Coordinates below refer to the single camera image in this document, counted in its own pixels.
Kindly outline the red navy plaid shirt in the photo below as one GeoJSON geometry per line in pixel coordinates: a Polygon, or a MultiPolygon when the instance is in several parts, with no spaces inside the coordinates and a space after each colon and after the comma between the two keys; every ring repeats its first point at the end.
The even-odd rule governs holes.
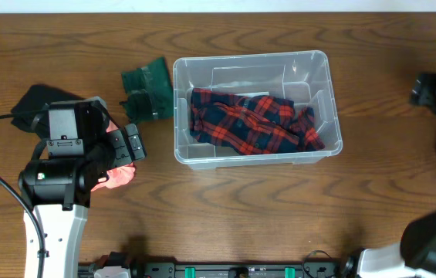
{"type": "Polygon", "coordinates": [[[199,143],[230,147],[240,155],[321,151],[312,107],[272,96],[247,97],[195,88],[190,135],[199,143]]]}

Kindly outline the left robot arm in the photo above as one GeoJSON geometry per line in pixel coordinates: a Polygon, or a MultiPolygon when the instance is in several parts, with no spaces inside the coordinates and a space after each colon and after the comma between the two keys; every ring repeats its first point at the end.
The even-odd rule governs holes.
{"type": "Polygon", "coordinates": [[[25,199],[25,276],[75,277],[92,192],[128,185],[146,153],[135,124],[95,126],[73,138],[44,139],[19,175],[25,199]]]}

